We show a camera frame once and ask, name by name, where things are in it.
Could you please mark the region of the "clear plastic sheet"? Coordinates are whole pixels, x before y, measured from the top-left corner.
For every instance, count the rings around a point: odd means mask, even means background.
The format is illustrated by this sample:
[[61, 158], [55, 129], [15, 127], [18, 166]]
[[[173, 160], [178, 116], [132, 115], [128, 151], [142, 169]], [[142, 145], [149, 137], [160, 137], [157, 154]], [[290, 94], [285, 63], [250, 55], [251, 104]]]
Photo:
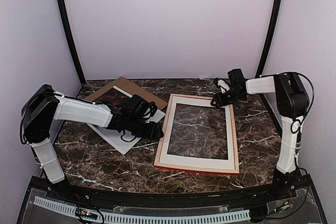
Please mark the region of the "clear plastic sheet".
[[225, 109], [178, 103], [167, 153], [227, 160]]

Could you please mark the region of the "autumn forest photo print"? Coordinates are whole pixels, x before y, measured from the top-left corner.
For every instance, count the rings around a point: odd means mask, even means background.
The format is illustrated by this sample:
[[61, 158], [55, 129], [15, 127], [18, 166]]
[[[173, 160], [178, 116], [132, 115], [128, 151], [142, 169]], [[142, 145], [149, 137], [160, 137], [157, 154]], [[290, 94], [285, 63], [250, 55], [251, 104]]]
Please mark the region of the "autumn forest photo print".
[[[117, 86], [113, 86], [102, 96], [95, 99], [95, 101], [112, 101], [114, 105], [126, 102], [132, 95]], [[114, 130], [107, 130], [92, 124], [88, 126], [102, 137], [108, 144], [114, 147], [121, 154], [126, 154], [138, 141], [142, 140], [140, 137], [133, 136], [129, 131], [118, 132]]]

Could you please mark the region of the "brown cardboard backing board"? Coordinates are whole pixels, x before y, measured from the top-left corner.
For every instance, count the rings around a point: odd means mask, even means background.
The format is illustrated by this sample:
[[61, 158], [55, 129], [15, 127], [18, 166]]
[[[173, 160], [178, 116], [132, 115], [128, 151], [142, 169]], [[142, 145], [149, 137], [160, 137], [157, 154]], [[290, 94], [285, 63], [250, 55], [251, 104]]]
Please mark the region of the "brown cardboard backing board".
[[141, 96], [142, 98], [144, 98], [145, 100], [147, 100], [148, 102], [151, 102], [151, 101], [155, 102], [159, 110], [163, 110], [167, 106], [167, 102], [156, 97], [150, 92], [142, 89], [140, 86], [134, 84], [133, 82], [131, 82], [130, 80], [127, 80], [124, 77], [119, 77], [117, 80], [110, 82], [109, 84], [99, 89], [95, 93], [87, 96], [85, 100], [94, 101], [95, 99], [101, 97], [106, 92], [111, 90], [114, 86], [120, 88], [122, 91], [125, 91], [130, 96], [137, 94]]

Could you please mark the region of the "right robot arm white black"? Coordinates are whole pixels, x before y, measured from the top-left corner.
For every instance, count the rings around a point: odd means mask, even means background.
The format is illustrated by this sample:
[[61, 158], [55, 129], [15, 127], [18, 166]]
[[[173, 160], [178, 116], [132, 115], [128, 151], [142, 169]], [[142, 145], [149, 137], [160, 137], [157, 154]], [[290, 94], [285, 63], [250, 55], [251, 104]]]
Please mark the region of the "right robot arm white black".
[[280, 199], [288, 191], [288, 183], [296, 179], [300, 171], [298, 156], [301, 149], [303, 122], [311, 108], [306, 89], [296, 72], [285, 72], [254, 79], [246, 79], [241, 69], [228, 72], [229, 80], [215, 78], [214, 85], [220, 92], [213, 95], [211, 106], [220, 108], [247, 98], [247, 95], [274, 93], [281, 115], [282, 136], [273, 183], [268, 195]]

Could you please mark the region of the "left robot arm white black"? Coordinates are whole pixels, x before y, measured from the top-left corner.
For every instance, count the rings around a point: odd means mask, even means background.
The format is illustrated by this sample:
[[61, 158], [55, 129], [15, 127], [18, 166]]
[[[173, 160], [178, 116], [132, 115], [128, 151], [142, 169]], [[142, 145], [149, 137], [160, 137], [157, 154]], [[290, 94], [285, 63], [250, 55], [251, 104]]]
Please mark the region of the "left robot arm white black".
[[92, 124], [134, 138], [159, 140], [164, 133], [159, 122], [150, 121], [158, 108], [137, 94], [118, 105], [112, 102], [91, 102], [69, 97], [42, 85], [26, 102], [21, 111], [20, 141], [30, 145], [53, 191], [63, 201], [74, 197], [74, 189], [65, 180], [66, 175], [50, 141], [53, 121], [74, 121]]

